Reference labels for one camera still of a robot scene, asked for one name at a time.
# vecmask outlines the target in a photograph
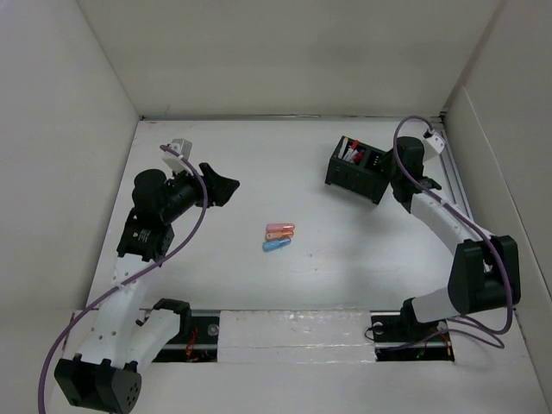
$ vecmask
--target small black basket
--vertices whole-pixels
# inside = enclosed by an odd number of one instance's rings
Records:
[[[342,147],[343,140],[346,139],[349,141],[348,146],[354,142],[346,136],[342,136],[339,140],[334,153],[329,159],[326,184],[339,185],[369,198],[374,204],[379,204],[389,184],[389,179],[381,171],[378,164],[386,152],[359,142],[356,149],[359,151],[363,149],[364,155],[358,164],[340,160],[338,158],[339,150]]]

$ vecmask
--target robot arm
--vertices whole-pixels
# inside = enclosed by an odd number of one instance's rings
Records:
[[[171,149],[187,157],[191,144],[175,141]],[[74,358],[60,360],[55,368],[55,379],[71,405],[128,414],[141,391],[141,373],[167,342],[190,330],[190,305],[172,299],[161,299],[149,319],[136,326],[153,275],[122,283],[163,258],[174,237],[171,223],[194,204],[204,202],[197,180],[181,167],[179,159],[165,154],[163,160],[172,168],[171,178],[160,170],[146,170],[135,178],[134,208],[117,247],[112,277],[112,285],[120,289],[101,304]],[[225,205],[240,183],[219,176],[209,164],[199,167],[208,206]]]
[[[423,161],[438,155],[444,147],[438,135],[425,138],[425,141],[420,141],[408,136],[399,137],[398,153],[407,171],[436,192],[442,199],[441,203],[420,192],[404,176],[396,165],[392,151],[381,160],[382,171],[388,174],[391,181],[393,196],[409,213],[424,222],[454,256],[447,286],[403,303],[401,323],[406,329],[506,305],[505,286],[488,247],[477,233],[445,208],[447,204],[449,209],[465,216],[446,199],[441,186],[423,176]],[[479,229],[499,251],[510,280],[513,303],[517,304],[521,296],[517,244],[509,236],[497,237],[481,227]]]

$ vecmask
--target white table surface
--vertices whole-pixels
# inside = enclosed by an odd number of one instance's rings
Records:
[[[110,288],[137,173],[159,168],[160,144],[193,142],[190,161],[206,161],[240,188],[209,209],[188,247],[156,271],[144,303],[177,298],[193,309],[398,309],[406,298],[446,285],[452,257],[423,223],[397,203],[391,187],[379,206],[324,183],[329,157],[347,135],[391,148],[394,119],[140,122],[105,237],[89,301]],[[420,136],[423,124],[407,124]],[[449,191],[439,159],[427,175]],[[185,238],[199,208],[174,224],[172,246]],[[265,227],[297,226],[291,246],[265,254]]]
[[[388,149],[396,124],[140,122],[90,298],[110,287],[134,176],[146,168],[166,170],[157,147],[182,137],[194,143],[194,164],[207,161],[241,187],[227,206],[211,209],[197,238],[157,271],[145,307],[169,297],[195,309],[354,309],[223,312],[219,362],[153,364],[133,414],[547,412],[516,322],[504,337],[504,351],[452,335],[455,363],[375,362],[373,345],[362,337],[368,310],[398,309],[405,298],[445,285],[452,263],[448,250],[390,190],[374,206],[324,184],[341,135]],[[415,123],[405,129],[422,132]],[[439,160],[426,172],[449,191]],[[175,223],[175,242],[197,216],[195,209]],[[265,225],[278,221],[296,223],[297,235],[291,246],[263,254]],[[72,332],[65,357],[74,355],[93,318]],[[498,327],[505,312],[479,318]],[[49,412],[87,411],[71,407],[56,387]]]

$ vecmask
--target red wire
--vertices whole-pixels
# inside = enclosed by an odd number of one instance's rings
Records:
[[[189,360],[191,353],[193,352],[193,346],[196,344],[198,338],[199,329],[195,328],[191,333],[191,340],[187,343],[185,348],[186,358]]]

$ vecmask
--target white floor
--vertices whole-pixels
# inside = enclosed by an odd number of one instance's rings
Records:
[[[387,150],[395,120],[140,122],[106,235],[89,300],[110,287],[137,173],[168,168],[160,144],[193,142],[191,162],[207,161],[241,186],[209,209],[195,239],[156,272],[144,306],[180,298],[194,309],[398,309],[410,297],[446,285],[452,257],[398,204],[389,188],[379,206],[324,183],[329,157],[347,135]],[[421,123],[405,134],[420,135]],[[427,175],[449,190],[439,160]],[[174,223],[173,247],[199,209]],[[264,254],[265,226],[293,222],[291,246]]]

